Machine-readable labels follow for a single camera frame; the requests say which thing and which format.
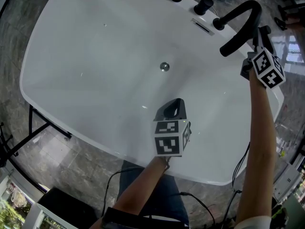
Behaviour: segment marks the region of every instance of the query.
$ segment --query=person's left arm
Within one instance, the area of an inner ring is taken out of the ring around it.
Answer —
[[[165,160],[160,157],[153,158],[142,173],[121,194],[113,208],[129,214],[139,215],[163,175],[165,168]],[[101,223],[102,218],[99,218],[90,229],[100,229]]]

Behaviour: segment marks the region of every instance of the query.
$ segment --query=black faucet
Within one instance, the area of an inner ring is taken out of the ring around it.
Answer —
[[[236,18],[247,10],[252,10],[247,22],[230,41],[220,48],[220,53],[224,57],[235,52],[249,39],[252,39],[255,36],[262,15],[262,7],[257,1],[250,0],[242,3],[227,15],[213,20],[214,27],[220,31],[224,29],[224,26],[230,20]]]

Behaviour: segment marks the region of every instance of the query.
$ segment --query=faucet base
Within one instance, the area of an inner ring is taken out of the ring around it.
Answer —
[[[213,20],[213,26],[214,26],[217,30],[222,31],[222,30],[224,29],[224,26],[225,26],[225,25],[223,25],[222,23],[220,23],[219,20],[220,20],[219,18],[214,19],[214,20]]]

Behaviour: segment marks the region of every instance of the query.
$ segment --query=white cube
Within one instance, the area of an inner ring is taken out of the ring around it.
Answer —
[[[188,120],[154,121],[152,131],[156,156],[182,156],[190,140]]]
[[[273,89],[286,81],[281,64],[266,48],[252,59],[252,64],[257,78],[265,87]]]

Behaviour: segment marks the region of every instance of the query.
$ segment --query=drain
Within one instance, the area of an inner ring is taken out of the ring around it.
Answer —
[[[170,65],[167,62],[163,62],[163,63],[160,64],[160,69],[163,72],[169,71]]]

